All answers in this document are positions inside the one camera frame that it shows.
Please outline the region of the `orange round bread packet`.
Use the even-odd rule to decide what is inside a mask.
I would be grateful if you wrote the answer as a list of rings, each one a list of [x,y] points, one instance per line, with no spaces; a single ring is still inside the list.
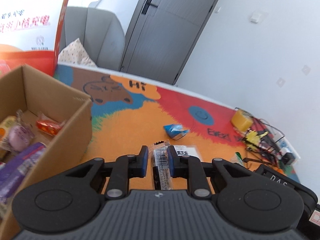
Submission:
[[[0,141],[2,141],[10,132],[12,126],[16,124],[16,116],[7,116],[0,123]]]

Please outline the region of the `pink round snack packet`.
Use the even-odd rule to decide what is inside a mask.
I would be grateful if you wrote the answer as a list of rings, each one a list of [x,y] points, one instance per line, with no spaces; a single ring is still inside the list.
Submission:
[[[9,122],[8,130],[1,139],[1,149],[19,153],[25,150],[35,137],[31,126],[22,120],[23,112],[19,109],[14,120]]]

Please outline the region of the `yellow plastic toy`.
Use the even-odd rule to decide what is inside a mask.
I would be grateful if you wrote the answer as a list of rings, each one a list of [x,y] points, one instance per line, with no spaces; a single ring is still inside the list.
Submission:
[[[257,131],[249,129],[246,132],[244,139],[246,142],[249,142],[254,145],[259,145],[259,143],[261,142],[261,139],[266,135],[268,135],[268,131],[263,132],[262,134],[258,134]]]

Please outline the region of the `blue triangular snack packet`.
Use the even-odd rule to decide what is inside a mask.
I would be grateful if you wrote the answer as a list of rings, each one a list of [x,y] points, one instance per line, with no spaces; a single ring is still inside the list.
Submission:
[[[189,133],[181,124],[171,124],[163,126],[166,134],[173,140],[179,140]]]

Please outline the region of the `colourful cartoon table mat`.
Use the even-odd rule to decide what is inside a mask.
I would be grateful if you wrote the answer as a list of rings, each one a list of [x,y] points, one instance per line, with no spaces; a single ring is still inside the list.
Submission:
[[[246,167],[259,167],[259,155],[247,152],[240,134],[231,124],[234,110],[181,93],[175,87],[154,85],[136,77],[100,73],[59,65],[55,78],[92,99],[92,140],[82,161],[137,153],[143,145],[159,141],[196,148],[204,162],[223,158],[233,162],[235,154],[249,158]],[[165,125],[179,124],[188,133],[170,140]]]

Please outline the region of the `black white wafer bar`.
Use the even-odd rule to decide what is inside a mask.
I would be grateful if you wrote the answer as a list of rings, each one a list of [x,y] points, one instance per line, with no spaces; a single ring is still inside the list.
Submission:
[[[170,141],[159,141],[150,147],[153,186],[156,190],[172,190],[167,149]]]

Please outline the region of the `black charger plug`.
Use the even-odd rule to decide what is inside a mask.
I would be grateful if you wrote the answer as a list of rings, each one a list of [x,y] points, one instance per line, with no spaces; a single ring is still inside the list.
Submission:
[[[295,156],[291,152],[286,152],[283,156],[281,161],[284,165],[291,165],[295,161]]]

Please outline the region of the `purple long snack packet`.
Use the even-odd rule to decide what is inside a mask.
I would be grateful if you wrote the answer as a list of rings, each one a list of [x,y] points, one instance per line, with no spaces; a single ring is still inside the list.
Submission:
[[[9,199],[45,151],[46,145],[36,142],[16,155],[1,169],[1,204],[8,204]]]

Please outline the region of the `grey upholstered chair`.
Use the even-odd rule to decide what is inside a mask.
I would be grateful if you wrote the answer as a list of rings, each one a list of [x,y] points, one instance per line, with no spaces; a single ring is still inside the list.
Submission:
[[[125,34],[113,12],[95,8],[68,7],[59,52],[77,39],[97,67],[120,70]]]

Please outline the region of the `yellow tape roll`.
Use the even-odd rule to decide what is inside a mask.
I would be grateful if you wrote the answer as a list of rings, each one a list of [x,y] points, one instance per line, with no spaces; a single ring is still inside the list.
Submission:
[[[231,124],[235,129],[244,133],[253,125],[253,118],[246,111],[237,108],[231,118]]]

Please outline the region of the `grey door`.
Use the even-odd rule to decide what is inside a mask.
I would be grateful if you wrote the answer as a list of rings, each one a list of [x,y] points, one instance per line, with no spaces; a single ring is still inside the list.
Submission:
[[[173,85],[218,0],[138,0],[125,35],[120,71]]]

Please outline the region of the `white wall switch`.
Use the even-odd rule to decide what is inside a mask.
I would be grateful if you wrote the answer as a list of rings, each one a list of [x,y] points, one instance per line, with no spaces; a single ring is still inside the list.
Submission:
[[[263,18],[263,13],[259,11],[254,11],[249,20],[251,23],[258,24],[262,18]]]

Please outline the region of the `black white cake packet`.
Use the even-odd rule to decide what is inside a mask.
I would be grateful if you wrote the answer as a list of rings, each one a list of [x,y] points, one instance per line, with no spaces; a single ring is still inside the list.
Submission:
[[[201,160],[201,155],[199,154],[195,146],[186,146],[186,145],[174,145],[173,146],[178,156],[183,157],[197,157]]]

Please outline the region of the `green round biscuit packet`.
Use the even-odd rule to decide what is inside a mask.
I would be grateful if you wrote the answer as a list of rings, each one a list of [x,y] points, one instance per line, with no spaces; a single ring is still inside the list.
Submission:
[[[242,156],[241,156],[241,154],[239,152],[235,152],[233,163],[237,163],[237,164],[239,164],[241,166],[244,166],[244,162],[243,162]]]

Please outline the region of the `white power strip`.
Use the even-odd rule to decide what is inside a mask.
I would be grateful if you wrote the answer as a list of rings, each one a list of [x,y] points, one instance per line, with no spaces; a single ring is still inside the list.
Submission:
[[[295,148],[291,145],[291,143],[287,140],[286,137],[283,137],[283,138],[279,139],[276,142],[276,144],[280,148],[287,148],[289,150],[289,152],[291,152],[295,156],[295,161],[299,161],[301,159],[301,157],[298,154],[298,152],[295,150]]]

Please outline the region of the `spotted white cushion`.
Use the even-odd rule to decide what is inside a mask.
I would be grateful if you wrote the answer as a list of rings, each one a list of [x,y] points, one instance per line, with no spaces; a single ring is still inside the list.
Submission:
[[[59,53],[58,63],[77,64],[97,68],[97,65],[89,57],[89,54],[82,45],[80,38],[77,38],[71,42]]]

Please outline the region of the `white orange paper bag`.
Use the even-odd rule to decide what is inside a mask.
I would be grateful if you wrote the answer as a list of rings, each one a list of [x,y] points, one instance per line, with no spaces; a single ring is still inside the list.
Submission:
[[[30,65],[53,75],[68,0],[1,0],[1,74]]]

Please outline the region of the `black phone stand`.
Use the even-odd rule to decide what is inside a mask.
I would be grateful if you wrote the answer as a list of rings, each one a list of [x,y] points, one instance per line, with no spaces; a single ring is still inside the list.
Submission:
[[[252,163],[259,163],[259,164],[264,164],[264,165],[268,165],[268,166],[272,166],[272,167],[278,167],[278,165],[275,163],[272,163],[269,161],[258,160],[258,159],[252,159],[252,158],[248,158],[248,157],[245,157],[242,161],[244,163],[252,162]]]

